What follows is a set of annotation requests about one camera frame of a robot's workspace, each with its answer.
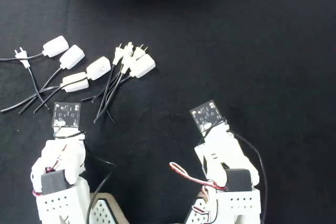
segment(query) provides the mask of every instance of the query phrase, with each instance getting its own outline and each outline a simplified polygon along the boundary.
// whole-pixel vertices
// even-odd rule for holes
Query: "cable connector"
[[[61,54],[62,52],[69,49],[69,44],[64,39],[63,36],[58,36],[55,39],[45,43],[43,45],[42,54],[48,56],[49,58]]]
[[[111,70],[110,61],[108,58],[103,56],[103,57],[100,57],[98,60],[96,60],[94,63],[90,64],[86,68],[86,73],[87,73],[88,79],[91,79],[92,81],[94,81],[102,77],[104,74],[106,74],[110,70]]]
[[[121,48],[121,44],[119,47],[116,47],[116,51],[114,52],[114,59],[112,64],[118,65],[119,61],[124,57],[124,49]]]
[[[146,47],[145,49],[142,49],[142,47],[143,47],[143,45],[135,48],[135,51],[133,53],[133,59],[134,60],[138,60],[146,54],[146,50],[148,49],[148,47]]]
[[[16,50],[14,50],[14,52],[15,52],[15,58],[18,59],[28,58],[27,51],[23,50],[22,47],[20,47],[20,52],[17,52]],[[28,60],[21,60],[21,63],[23,64],[23,66],[25,66],[25,68],[30,67]]]
[[[132,65],[133,63],[132,55],[133,55],[133,44],[132,42],[128,42],[128,44],[124,47],[124,57],[122,58],[121,61],[121,63],[123,64],[121,73],[125,74]]]
[[[77,45],[73,45],[61,56],[61,58],[59,58],[59,61],[61,62],[60,68],[71,69],[84,57],[85,54],[83,50],[80,49]]]
[[[155,68],[155,61],[148,54],[145,54],[130,66],[130,76],[140,78]]]
[[[88,81],[88,79],[82,80],[86,77],[87,77],[87,75],[86,75],[85,72],[75,73],[75,74],[72,74],[70,76],[66,76],[62,79],[62,83],[61,83],[60,86],[63,87],[64,85],[67,85],[69,83],[78,81],[76,83],[67,85],[66,87],[64,87],[62,89],[64,89],[65,92],[67,92],[67,93],[75,92],[75,91],[78,91],[78,90],[81,90],[81,89],[86,89],[86,88],[89,87],[89,81]]]

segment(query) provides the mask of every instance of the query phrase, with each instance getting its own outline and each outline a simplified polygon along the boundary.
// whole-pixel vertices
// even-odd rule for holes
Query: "white mounting plate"
[[[205,210],[206,207],[206,202],[204,199],[202,198],[198,198],[195,203],[194,206]],[[187,216],[184,224],[203,224],[208,222],[208,215],[201,215],[197,212],[195,212],[193,209],[191,209],[189,215]]]
[[[91,210],[91,220],[94,224],[117,224],[105,199],[98,199],[95,207]]]

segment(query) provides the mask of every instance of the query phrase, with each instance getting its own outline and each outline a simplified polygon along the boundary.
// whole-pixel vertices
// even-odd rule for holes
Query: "black circuit board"
[[[79,127],[80,103],[55,102],[53,127]]]
[[[222,119],[222,115],[213,100],[190,110],[190,113],[202,134]]]

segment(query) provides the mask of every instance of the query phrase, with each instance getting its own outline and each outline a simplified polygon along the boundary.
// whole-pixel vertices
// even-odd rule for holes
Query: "black wire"
[[[112,98],[113,98],[113,95],[115,94],[119,84],[120,84],[120,81],[121,81],[121,78],[123,77],[123,73],[121,73],[118,77],[118,80],[116,82],[116,85],[114,86],[114,88],[112,89],[110,95],[109,95],[109,98],[107,100],[107,104],[104,106],[104,108],[101,110],[101,112],[99,113],[99,115],[96,117],[96,119],[93,121],[94,123],[96,123],[100,118],[101,116],[104,114],[104,112],[107,110]]]
[[[40,91],[39,92],[41,92],[41,90],[42,89],[44,89],[45,87],[47,87],[50,83],[51,83],[51,81],[55,78],[55,76],[58,74],[58,73],[60,73],[61,71],[62,71],[62,69],[63,68],[59,68],[59,69],[57,69],[51,76],[50,76],[50,78],[46,81],[46,83],[44,83],[44,85],[43,85],[43,87],[40,89]],[[20,111],[19,111],[19,115],[21,115],[23,112],[25,112],[25,110],[27,109],[27,108],[29,108],[30,107],[30,105],[32,105],[32,103],[34,102],[36,100],[36,97],[34,97],[34,98],[32,98],[31,100],[30,100],[30,102],[28,102]]]
[[[105,98],[106,98],[106,95],[107,95],[107,92],[108,92],[108,89],[109,89],[109,86],[110,86],[110,83],[111,83],[111,79],[112,79],[112,76],[113,76],[114,68],[115,68],[115,65],[112,65],[111,70],[110,70],[110,75],[109,75],[109,77],[107,79],[107,82],[106,82],[106,87],[105,87],[103,99],[101,100],[101,103],[100,103],[100,106],[99,106],[99,109],[98,109],[97,116],[99,115],[101,109],[103,108],[104,101],[105,101]]]
[[[233,132],[232,130],[229,130],[229,132],[231,132],[236,138],[245,142],[257,154],[257,156],[259,158],[261,171],[263,172],[264,184],[265,184],[264,210],[263,210],[263,213],[262,213],[262,216],[261,216],[261,224],[264,224],[265,223],[265,218],[266,218],[267,201],[268,201],[268,182],[267,182],[266,171],[265,171],[265,167],[264,167],[264,164],[263,164],[263,160],[261,159],[261,155],[258,152],[258,149],[255,148],[249,141],[247,141],[246,138],[240,136],[239,134]]]
[[[32,82],[33,82],[33,85],[34,85],[34,89],[35,89],[35,93],[37,95],[37,97],[39,98],[39,100],[41,101],[41,103],[43,103],[44,107],[47,108],[47,110],[50,110],[50,108],[48,107],[48,105],[44,102],[43,98],[41,97],[39,91],[38,91],[38,88],[37,88],[37,84],[36,84],[36,80],[35,80],[35,77],[33,75],[33,72],[32,72],[32,69],[30,67],[27,68],[28,69],[28,72],[30,74],[30,77],[32,78]]]
[[[91,212],[91,208],[93,205],[93,202],[95,201],[95,198],[97,196],[97,194],[99,193],[100,189],[103,187],[103,185],[106,183],[106,181],[111,177],[113,172],[110,172],[105,179],[100,183],[100,185],[97,187],[96,191],[94,192],[93,197],[91,198],[90,204],[89,204],[89,209],[88,212],[86,214],[86,224],[90,224],[90,212]]]
[[[53,89],[57,89],[57,88],[59,88],[59,86],[45,88],[45,89],[43,89],[42,91],[40,91],[40,93],[44,93],[44,92],[46,92],[46,91],[53,90]],[[13,109],[15,109],[15,108],[21,106],[22,104],[25,104],[25,103],[28,102],[31,98],[34,98],[34,97],[36,97],[36,94],[35,94],[35,93],[32,94],[31,96],[29,96],[28,98],[26,98],[25,100],[22,100],[22,101],[20,101],[19,103],[13,105],[13,106],[10,106],[10,107],[8,107],[8,108],[5,108],[5,109],[0,110],[0,112],[4,113],[4,112],[8,112],[8,111],[10,111],[10,110],[13,110]]]
[[[74,137],[74,136],[79,136],[81,134],[84,134],[85,135],[85,131],[79,131],[75,134],[72,134],[72,135],[68,135],[68,136],[57,136],[56,133],[53,134],[53,137],[54,138],[58,138],[58,139],[67,139],[67,138],[70,138],[70,137]]]
[[[217,211],[216,211],[216,217],[215,217],[215,219],[213,220],[213,221],[211,221],[211,222],[207,222],[206,224],[212,224],[212,223],[215,223],[215,221],[217,220],[217,216],[218,216],[218,199],[216,200],[216,202],[217,202]]]
[[[62,88],[66,87],[66,86],[69,86],[71,84],[74,84],[74,83],[77,83],[77,82],[80,82],[80,81],[84,81],[86,80],[87,78],[83,78],[83,79],[80,79],[78,81],[73,81],[73,82],[70,82],[68,84],[65,84],[63,86],[60,86],[58,89],[56,89],[53,93],[51,93],[45,100],[43,103],[41,103],[35,110],[34,110],[34,114],[43,106],[44,103],[46,103],[47,101],[50,100],[50,98],[52,98],[58,91],[60,91]]]
[[[8,58],[8,59],[0,59],[0,61],[16,61],[16,60],[32,60],[35,58],[38,58],[40,56],[43,56],[42,53],[38,54],[38,55],[33,55],[33,56],[29,56],[27,58]]]
[[[99,156],[97,156],[96,154],[94,154],[94,153],[91,151],[91,149],[89,148],[87,140],[84,140],[84,145],[85,145],[85,149],[86,149],[86,151],[89,153],[89,155],[91,155],[92,157],[94,157],[94,158],[95,158],[96,160],[98,160],[99,162],[102,162],[102,163],[104,163],[104,164],[110,165],[110,166],[112,166],[112,167],[114,167],[114,168],[117,166],[115,163],[112,163],[112,162],[110,162],[110,161],[107,161],[107,160],[105,160],[105,159],[102,159],[101,157],[99,157]]]

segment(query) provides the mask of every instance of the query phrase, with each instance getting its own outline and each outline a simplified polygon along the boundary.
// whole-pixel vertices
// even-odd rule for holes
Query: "black fabric surface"
[[[117,163],[103,187],[131,223],[183,221],[200,186],[169,168],[204,178],[193,148],[200,134],[189,110],[214,99],[232,129],[260,151],[269,180],[266,223],[334,223],[336,0],[0,0],[1,58],[31,55],[64,35],[86,59],[128,41],[145,44],[157,68],[119,90],[108,119],[83,103],[80,128],[93,151]],[[31,61],[41,86],[59,57]],[[103,87],[57,94],[78,102]],[[26,69],[0,65],[0,108],[33,93]],[[36,223],[30,169],[51,139],[52,112],[37,102],[22,116],[0,115],[0,223]],[[245,154],[260,170],[247,146]],[[88,158],[91,191],[109,171]],[[258,188],[263,194],[263,183]]]

